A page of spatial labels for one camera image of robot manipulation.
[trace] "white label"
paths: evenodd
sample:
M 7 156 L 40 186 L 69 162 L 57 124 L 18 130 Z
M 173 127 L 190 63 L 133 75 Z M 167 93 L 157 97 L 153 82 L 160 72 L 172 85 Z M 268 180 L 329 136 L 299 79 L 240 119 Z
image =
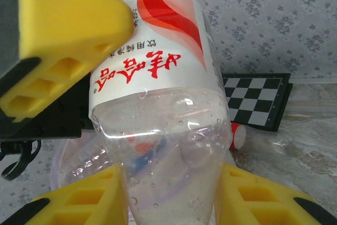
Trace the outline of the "white label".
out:
M 126 0 L 135 32 L 91 75 L 94 106 L 130 94 L 203 87 L 223 94 L 202 9 L 195 0 Z

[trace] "clear plastic bottle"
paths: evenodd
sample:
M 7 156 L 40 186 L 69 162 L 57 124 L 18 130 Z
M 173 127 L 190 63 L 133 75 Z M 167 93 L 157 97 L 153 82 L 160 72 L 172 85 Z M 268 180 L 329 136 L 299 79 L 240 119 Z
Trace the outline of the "clear plastic bottle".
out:
M 92 72 L 90 118 L 136 223 L 208 224 L 232 142 L 201 0 L 124 0 L 133 38 Z

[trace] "red bottle cap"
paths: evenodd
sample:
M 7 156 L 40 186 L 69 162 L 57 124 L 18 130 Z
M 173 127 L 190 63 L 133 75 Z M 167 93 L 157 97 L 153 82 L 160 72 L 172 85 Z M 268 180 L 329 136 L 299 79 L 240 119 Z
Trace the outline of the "red bottle cap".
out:
M 247 136 L 246 127 L 244 125 L 232 122 L 232 132 L 233 132 L 233 142 L 230 148 L 239 150 L 246 140 Z

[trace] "chinese characters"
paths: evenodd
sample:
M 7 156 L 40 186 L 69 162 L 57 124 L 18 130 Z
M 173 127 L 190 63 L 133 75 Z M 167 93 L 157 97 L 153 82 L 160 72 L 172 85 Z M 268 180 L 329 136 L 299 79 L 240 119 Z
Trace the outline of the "chinese characters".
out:
M 127 58 L 123 62 L 124 67 L 122 70 L 110 70 L 109 68 L 101 70 L 100 79 L 95 82 L 99 86 L 98 92 L 102 90 L 108 80 L 114 78 L 118 74 L 125 76 L 127 84 L 132 80 L 134 74 L 141 70 L 147 70 L 151 73 L 152 78 L 158 79 L 158 70 L 164 68 L 169 71 L 173 66 L 177 66 L 177 61 L 181 58 L 181 55 L 171 53 L 164 54 L 162 50 L 158 50 L 156 52 L 148 52 L 146 58 L 151 59 L 150 64 L 148 65 L 144 61 L 138 62 L 135 58 Z
M 115 55 L 123 55 L 125 53 L 134 52 L 135 50 L 142 50 L 146 47 L 155 47 L 157 45 L 156 40 L 146 40 L 120 47 L 115 52 L 109 55 L 109 58 L 113 58 Z

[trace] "checkerboard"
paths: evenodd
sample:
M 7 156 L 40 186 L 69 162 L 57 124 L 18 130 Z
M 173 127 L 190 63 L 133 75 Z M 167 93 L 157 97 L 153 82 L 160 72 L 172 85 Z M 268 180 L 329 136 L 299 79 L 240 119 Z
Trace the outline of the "checkerboard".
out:
M 292 88 L 290 74 L 223 75 L 232 122 L 277 131 Z

